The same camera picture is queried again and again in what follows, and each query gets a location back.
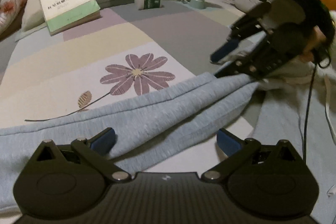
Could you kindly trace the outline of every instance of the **ribbed black surface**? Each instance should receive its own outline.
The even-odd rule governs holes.
[[[316,224],[310,217],[279,222],[248,215],[220,185],[202,182],[196,173],[139,173],[129,183],[113,185],[95,208],[78,217],[47,221],[23,216],[16,223]]]

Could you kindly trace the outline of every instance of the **book title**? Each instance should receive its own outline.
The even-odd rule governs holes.
[[[48,6],[48,10],[50,10],[51,8],[53,7],[57,7],[63,3],[65,3],[66,1],[69,1],[69,0],[60,0],[60,1],[57,1],[56,3],[54,3],[52,6]]]

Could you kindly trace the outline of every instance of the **green label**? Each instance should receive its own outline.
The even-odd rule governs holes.
[[[161,0],[143,0],[144,9],[160,8]]]

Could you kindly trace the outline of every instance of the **flower petal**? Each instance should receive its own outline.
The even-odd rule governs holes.
[[[111,84],[111,83],[117,83],[119,81],[125,80],[127,78],[127,75],[117,75],[117,74],[111,74],[111,75],[105,75],[102,78],[100,78],[101,84]]]
[[[134,80],[134,90],[137,95],[149,93],[149,85],[146,77],[137,76]]]
[[[109,73],[113,73],[115,75],[127,75],[132,71],[132,69],[125,67],[123,65],[109,65],[105,68],[105,70]]]
[[[120,81],[118,84],[113,86],[110,90],[111,95],[121,95],[124,94],[126,91],[128,91],[132,84],[133,84],[134,78],[132,76],[129,76],[125,78],[123,81]]]
[[[140,60],[139,57],[135,54],[128,54],[125,57],[126,62],[129,64],[129,66],[133,69],[138,69],[140,68]]]
[[[154,59],[146,68],[143,70],[154,70],[157,68],[160,68],[167,62],[167,57],[161,56],[156,59]]]
[[[175,79],[174,74],[166,71],[145,72],[144,74],[155,82],[172,81]]]
[[[156,90],[162,90],[164,88],[169,87],[168,83],[165,81],[154,81],[153,79],[150,79],[148,76],[146,75],[142,75],[144,78],[146,78],[148,84],[153,87]]]
[[[154,54],[144,54],[140,57],[140,69],[146,68],[154,59]]]

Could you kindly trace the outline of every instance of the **book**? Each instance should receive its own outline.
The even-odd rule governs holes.
[[[96,0],[40,0],[50,35],[100,17]]]

